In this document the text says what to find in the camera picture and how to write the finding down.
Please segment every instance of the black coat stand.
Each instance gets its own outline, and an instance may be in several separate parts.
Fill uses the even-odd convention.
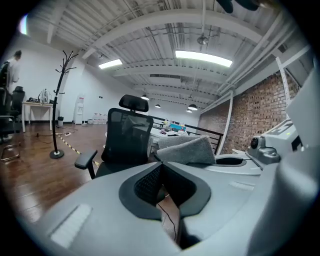
[[[64,55],[65,55],[65,59],[62,60],[62,65],[60,65],[60,67],[62,68],[61,71],[58,71],[57,69],[55,71],[61,73],[60,75],[60,79],[58,82],[58,86],[56,88],[56,90],[53,90],[53,92],[55,93],[55,97],[54,97],[54,103],[53,103],[53,113],[52,113],[52,136],[53,136],[53,145],[54,145],[54,150],[50,152],[50,157],[52,159],[58,159],[58,158],[62,158],[64,156],[64,152],[57,148],[57,141],[56,141],[56,107],[57,107],[57,100],[58,100],[58,94],[65,94],[60,93],[60,86],[61,86],[61,82],[62,79],[64,77],[65,74],[69,73],[69,70],[72,69],[76,69],[76,67],[71,67],[71,68],[67,68],[69,61],[71,61],[74,57],[76,57],[78,54],[73,55],[74,51],[72,51],[69,55],[69,57],[67,56],[66,52],[63,51]]]

